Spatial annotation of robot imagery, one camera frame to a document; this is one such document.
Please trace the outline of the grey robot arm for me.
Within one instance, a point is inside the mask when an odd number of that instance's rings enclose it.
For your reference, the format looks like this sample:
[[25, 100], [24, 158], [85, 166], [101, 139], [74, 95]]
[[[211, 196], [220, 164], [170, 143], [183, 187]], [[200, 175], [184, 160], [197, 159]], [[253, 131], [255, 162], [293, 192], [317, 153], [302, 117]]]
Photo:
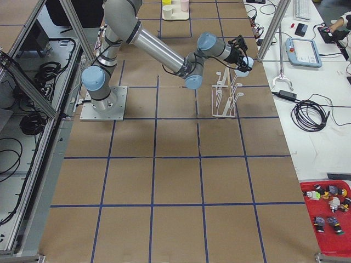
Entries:
[[105, 1], [105, 38], [96, 61], [82, 73], [82, 82], [94, 110], [107, 112], [117, 106], [117, 96], [109, 81], [122, 43], [132, 44], [146, 52], [167, 67], [170, 74], [184, 79], [185, 86], [192, 90], [202, 85], [206, 59], [235, 64], [243, 73], [252, 70], [253, 60], [246, 54], [247, 45], [241, 35], [225, 42], [210, 32], [204, 32], [197, 40], [197, 49], [183, 57], [143, 28], [137, 17], [141, 5], [141, 1]]

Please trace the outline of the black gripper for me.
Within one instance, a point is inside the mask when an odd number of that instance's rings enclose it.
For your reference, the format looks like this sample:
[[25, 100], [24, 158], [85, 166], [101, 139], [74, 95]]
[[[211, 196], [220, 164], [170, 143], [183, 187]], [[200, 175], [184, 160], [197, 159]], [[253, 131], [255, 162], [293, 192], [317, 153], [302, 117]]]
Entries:
[[236, 64], [237, 70], [240, 72], [250, 72], [253, 66], [253, 59], [247, 59], [246, 51], [248, 47], [242, 35], [238, 35], [228, 41], [230, 54], [226, 58], [226, 62]]

